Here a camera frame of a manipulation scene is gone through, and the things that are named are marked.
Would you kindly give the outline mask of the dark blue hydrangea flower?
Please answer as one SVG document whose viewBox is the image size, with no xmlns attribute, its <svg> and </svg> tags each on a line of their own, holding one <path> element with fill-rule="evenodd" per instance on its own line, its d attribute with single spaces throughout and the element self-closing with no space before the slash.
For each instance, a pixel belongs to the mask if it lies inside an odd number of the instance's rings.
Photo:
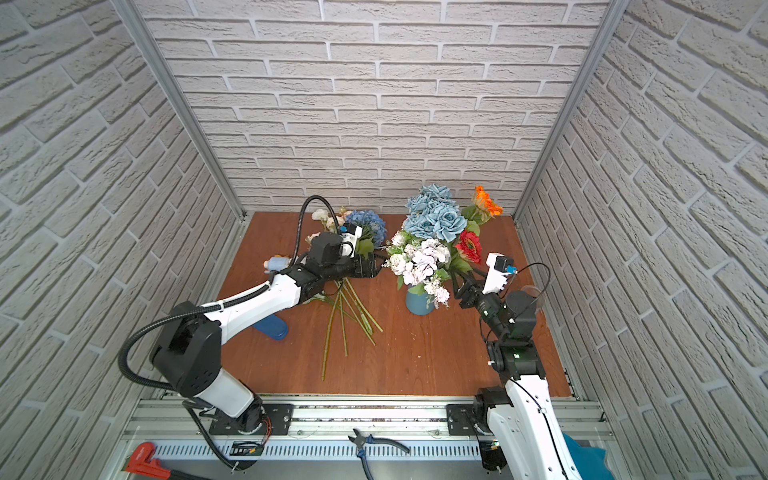
<svg viewBox="0 0 768 480">
<path fill-rule="evenodd" d="M 345 213 L 345 221 L 363 229 L 363 239 L 369 239 L 375 250 L 383 248 L 387 239 L 385 221 L 373 210 L 351 210 Z"/>
</svg>

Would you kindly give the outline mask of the red carnation flower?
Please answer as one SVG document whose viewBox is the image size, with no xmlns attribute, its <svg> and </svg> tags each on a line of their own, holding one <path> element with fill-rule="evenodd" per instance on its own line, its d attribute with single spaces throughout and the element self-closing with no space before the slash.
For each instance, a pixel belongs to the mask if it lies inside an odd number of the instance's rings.
<svg viewBox="0 0 768 480">
<path fill-rule="evenodd" d="M 482 263 L 480 238 L 470 230 L 464 230 L 459 235 L 458 240 L 450 247 L 450 252 L 449 268 L 452 271 L 468 273 Z"/>
</svg>

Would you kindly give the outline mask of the teal ceramic vase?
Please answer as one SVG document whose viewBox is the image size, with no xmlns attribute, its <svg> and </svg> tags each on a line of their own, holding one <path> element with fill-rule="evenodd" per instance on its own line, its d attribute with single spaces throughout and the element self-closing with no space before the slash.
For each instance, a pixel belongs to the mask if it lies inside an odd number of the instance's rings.
<svg viewBox="0 0 768 480">
<path fill-rule="evenodd" d="M 414 315 L 425 316 L 431 313 L 435 306 L 432 297 L 423 286 L 413 286 L 406 293 L 406 307 Z"/>
</svg>

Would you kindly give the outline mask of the pink white mixed bouquet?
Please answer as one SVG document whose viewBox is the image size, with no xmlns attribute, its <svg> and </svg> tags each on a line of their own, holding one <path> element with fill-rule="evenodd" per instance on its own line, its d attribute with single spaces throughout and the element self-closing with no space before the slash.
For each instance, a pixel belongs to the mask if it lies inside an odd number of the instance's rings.
<svg viewBox="0 0 768 480">
<path fill-rule="evenodd" d="M 424 295 L 428 307 L 446 306 L 450 293 L 444 284 L 449 280 L 451 261 L 449 247 L 438 239 L 422 239 L 399 230 L 386 247 L 386 268 L 398 278 L 398 287 Z"/>
</svg>

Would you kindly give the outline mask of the light blue rose bouquet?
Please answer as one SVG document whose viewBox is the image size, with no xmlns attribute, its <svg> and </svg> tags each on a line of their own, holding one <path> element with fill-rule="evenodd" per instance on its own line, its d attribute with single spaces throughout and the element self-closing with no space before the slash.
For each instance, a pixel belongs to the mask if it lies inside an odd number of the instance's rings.
<svg viewBox="0 0 768 480">
<path fill-rule="evenodd" d="M 403 229 L 420 239 L 437 239 L 451 243 L 466 229 L 468 220 L 462 215 L 448 187 L 425 185 L 410 197 Z"/>
</svg>

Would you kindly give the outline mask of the orange gerbera flower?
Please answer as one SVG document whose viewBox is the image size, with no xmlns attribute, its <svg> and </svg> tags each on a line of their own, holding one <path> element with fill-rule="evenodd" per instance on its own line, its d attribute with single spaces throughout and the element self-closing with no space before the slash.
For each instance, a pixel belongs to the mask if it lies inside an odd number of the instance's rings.
<svg viewBox="0 0 768 480">
<path fill-rule="evenodd" d="M 490 220 L 501 216 L 503 208 L 498 205 L 483 186 L 475 187 L 472 203 L 461 210 L 467 221 L 474 221 L 478 225 L 484 225 Z"/>
</svg>

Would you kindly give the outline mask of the clear glass vase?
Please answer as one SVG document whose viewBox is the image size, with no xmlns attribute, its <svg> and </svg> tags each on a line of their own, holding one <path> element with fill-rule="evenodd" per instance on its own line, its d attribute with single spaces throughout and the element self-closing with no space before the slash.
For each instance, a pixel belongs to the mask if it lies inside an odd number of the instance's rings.
<svg viewBox="0 0 768 480">
<path fill-rule="evenodd" d="M 530 308 L 536 312 L 544 302 L 542 291 L 535 285 L 524 285 L 521 291 L 529 297 Z"/>
</svg>

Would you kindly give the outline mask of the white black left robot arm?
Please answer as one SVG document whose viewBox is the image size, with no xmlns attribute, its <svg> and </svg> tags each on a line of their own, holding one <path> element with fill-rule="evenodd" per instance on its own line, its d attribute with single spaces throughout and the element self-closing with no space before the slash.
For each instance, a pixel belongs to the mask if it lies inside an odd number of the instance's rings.
<svg viewBox="0 0 768 480">
<path fill-rule="evenodd" d="M 222 346 L 241 331 L 321 293 L 326 283 L 378 274 L 371 253 L 362 250 L 363 229 L 343 226 L 322 232 L 296 260 L 273 257 L 265 262 L 269 279 L 222 301 L 182 308 L 164 325 L 150 355 L 153 366 L 181 396 L 202 401 L 242 423 L 259 422 L 261 400 L 221 363 Z"/>
</svg>

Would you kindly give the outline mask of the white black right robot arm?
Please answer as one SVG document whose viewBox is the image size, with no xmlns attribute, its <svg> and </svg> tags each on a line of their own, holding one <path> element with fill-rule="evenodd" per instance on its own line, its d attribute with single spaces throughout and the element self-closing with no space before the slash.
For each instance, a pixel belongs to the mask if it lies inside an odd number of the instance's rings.
<svg viewBox="0 0 768 480">
<path fill-rule="evenodd" d="M 579 479 L 533 341 L 537 299 L 524 291 L 484 293 L 476 282 L 457 295 L 460 307 L 477 310 L 496 336 L 485 344 L 502 385 L 479 390 L 473 404 L 478 425 L 501 450 L 496 465 L 507 466 L 515 479 Z"/>
</svg>

